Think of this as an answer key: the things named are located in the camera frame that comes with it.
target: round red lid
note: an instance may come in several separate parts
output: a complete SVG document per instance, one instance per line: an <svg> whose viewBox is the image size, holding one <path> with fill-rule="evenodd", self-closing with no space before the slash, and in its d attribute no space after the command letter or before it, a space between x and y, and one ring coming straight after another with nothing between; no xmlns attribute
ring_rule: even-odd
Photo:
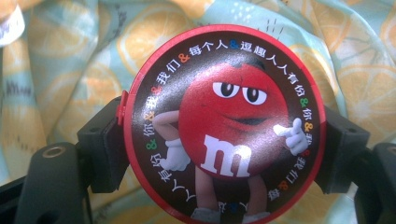
<svg viewBox="0 0 396 224"><path fill-rule="evenodd" d="M279 41L210 25L161 46L126 100L124 139L142 187L185 222L270 221L314 180L325 113Z"/></svg>

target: cartoon eye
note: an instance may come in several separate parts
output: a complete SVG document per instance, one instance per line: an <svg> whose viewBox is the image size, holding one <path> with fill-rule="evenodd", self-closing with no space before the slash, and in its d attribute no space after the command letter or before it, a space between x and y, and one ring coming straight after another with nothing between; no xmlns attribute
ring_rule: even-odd
<svg viewBox="0 0 396 224"><path fill-rule="evenodd" d="M213 83L213 91L219 97L231 98L238 93L239 86L226 82L215 82Z"/></svg>
<svg viewBox="0 0 396 224"><path fill-rule="evenodd" d="M244 93L245 99L253 105L262 105L267 99L267 93L257 89L244 87L242 93Z"/></svg>

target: cartoon leg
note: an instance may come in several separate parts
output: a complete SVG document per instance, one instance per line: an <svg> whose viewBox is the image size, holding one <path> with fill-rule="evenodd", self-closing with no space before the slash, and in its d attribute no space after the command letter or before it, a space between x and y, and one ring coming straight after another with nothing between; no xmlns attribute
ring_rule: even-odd
<svg viewBox="0 0 396 224"><path fill-rule="evenodd" d="M195 194L198 207L191 217L207 223L220 223L219 204L213 179L198 167L195 167Z"/></svg>
<svg viewBox="0 0 396 224"><path fill-rule="evenodd" d="M255 175L247 180L250 198L247 205L247 212L244 215L243 223L257 221L268 217L267 210L267 187L260 175Z"/></svg>

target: white glove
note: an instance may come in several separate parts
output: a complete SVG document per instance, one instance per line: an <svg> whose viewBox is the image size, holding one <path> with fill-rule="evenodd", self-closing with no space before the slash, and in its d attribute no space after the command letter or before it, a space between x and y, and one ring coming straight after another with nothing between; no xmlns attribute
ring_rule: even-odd
<svg viewBox="0 0 396 224"><path fill-rule="evenodd" d="M160 159L161 167L164 170L184 171L191 159L181 145L180 139L166 141L165 144L168 146L168 152L166 159Z"/></svg>
<svg viewBox="0 0 396 224"><path fill-rule="evenodd" d="M290 148L290 152L293 156L304 152L308 148L308 141L301 128L302 122L300 119L295 119L291 128L285 128L281 125L274 126L274 132L277 136L286 137L286 146Z"/></svg>

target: fabric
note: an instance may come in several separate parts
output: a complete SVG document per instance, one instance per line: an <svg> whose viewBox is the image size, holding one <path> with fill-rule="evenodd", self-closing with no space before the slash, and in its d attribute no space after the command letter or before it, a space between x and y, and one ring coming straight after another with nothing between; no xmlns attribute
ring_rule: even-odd
<svg viewBox="0 0 396 224"><path fill-rule="evenodd" d="M368 147L396 138L395 1L2 0L0 21L16 5L26 27L0 52L0 184L25 175L41 147L76 143L77 131L130 89L155 49L206 24L241 24L273 36L305 63L326 106L371 133ZM178 223L131 169L119 191L92 195L92 207L97 223ZM356 222L350 198L323 195L313 184L274 223L340 220Z"/></svg>

